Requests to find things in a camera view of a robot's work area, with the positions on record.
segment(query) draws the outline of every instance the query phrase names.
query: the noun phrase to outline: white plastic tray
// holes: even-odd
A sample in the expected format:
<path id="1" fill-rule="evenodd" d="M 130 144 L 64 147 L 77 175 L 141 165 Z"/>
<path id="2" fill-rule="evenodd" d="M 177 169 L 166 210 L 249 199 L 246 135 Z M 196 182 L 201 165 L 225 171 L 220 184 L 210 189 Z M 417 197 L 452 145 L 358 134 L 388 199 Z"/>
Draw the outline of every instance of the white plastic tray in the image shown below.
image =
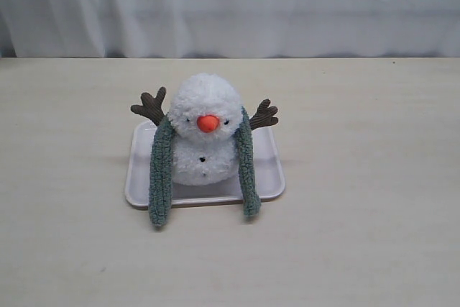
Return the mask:
<path id="1" fill-rule="evenodd" d="M 137 208 L 147 208 L 149 201 L 150 153 L 157 127 L 146 121 L 134 130 L 125 195 L 128 202 Z M 254 169 L 256 188 L 262 201 L 277 198 L 285 190 L 285 177 L 270 127 L 252 132 L 254 142 Z M 242 202 L 239 178 L 233 178 L 206 186 L 172 187 L 173 206 L 209 205 Z"/>

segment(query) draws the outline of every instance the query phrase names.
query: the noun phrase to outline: fabric backdrop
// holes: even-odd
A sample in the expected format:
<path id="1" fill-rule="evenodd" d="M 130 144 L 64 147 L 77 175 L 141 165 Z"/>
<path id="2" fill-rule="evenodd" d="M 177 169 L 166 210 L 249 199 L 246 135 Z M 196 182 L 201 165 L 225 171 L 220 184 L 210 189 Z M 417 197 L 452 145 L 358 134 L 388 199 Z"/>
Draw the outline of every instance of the fabric backdrop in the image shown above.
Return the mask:
<path id="1" fill-rule="evenodd" d="M 460 0 L 0 0 L 18 57 L 460 56 Z"/>

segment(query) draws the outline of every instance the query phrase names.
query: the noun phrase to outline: fuzzy green fabric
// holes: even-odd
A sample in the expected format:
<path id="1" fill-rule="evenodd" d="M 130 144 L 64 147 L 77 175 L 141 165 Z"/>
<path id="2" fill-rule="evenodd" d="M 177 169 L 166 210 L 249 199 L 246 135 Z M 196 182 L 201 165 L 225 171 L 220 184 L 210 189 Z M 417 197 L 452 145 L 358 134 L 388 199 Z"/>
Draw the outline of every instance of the fuzzy green fabric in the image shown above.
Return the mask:
<path id="1" fill-rule="evenodd" d="M 243 121 L 234 138 L 239 155 L 239 182 L 244 199 L 244 215 L 259 213 L 261 201 L 256 192 L 252 130 L 246 109 L 241 110 Z M 150 157 L 149 216 L 156 227 L 166 225 L 172 204 L 173 139 L 175 130 L 167 116 L 155 132 Z"/>
<path id="2" fill-rule="evenodd" d="M 150 156 L 149 216 L 154 226 L 167 223 L 173 199 L 173 138 L 175 130 L 165 116 L 155 132 Z"/>
<path id="3" fill-rule="evenodd" d="M 234 135 L 239 156 L 239 183 L 244 199 L 244 215 L 253 217 L 259 213 L 261 201 L 256 191 L 251 124 L 244 107 L 241 112 L 243 113 L 243 122 Z"/>

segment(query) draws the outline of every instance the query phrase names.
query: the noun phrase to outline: snowman plush toy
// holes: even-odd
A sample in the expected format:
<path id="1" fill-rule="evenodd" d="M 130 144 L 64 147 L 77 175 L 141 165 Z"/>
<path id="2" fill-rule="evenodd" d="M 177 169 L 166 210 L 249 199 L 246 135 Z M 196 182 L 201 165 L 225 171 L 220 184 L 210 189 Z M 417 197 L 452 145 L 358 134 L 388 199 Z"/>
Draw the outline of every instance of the snowman plush toy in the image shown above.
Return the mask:
<path id="1" fill-rule="evenodd" d="M 218 75 L 200 73 L 183 82 L 165 115 L 166 88 L 156 97 L 141 95 L 132 112 L 157 125 L 152 144 L 149 216 L 154 226 L 167 223 L 173 183 L 208 185 L 239 176 L 244 215 L 259 213 L 252 131 L 278 123 L 277 107 L 267 98 L 250 119 L 235 88 Z"/>

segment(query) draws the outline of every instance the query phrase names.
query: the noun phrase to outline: beige table surface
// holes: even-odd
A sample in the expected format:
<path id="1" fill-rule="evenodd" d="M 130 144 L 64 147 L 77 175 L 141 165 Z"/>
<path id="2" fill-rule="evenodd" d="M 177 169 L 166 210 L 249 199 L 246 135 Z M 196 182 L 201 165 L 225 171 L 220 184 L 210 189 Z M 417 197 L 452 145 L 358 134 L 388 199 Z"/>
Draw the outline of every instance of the beige table surface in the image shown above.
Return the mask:
<path id="1" fill-rule="evenodd" d="M 287 188 L 124 199 L 129 106 L 216 72 L 264 97 Z M 460 59 L 0 60 L 0 306 L 460 306 Z"/>

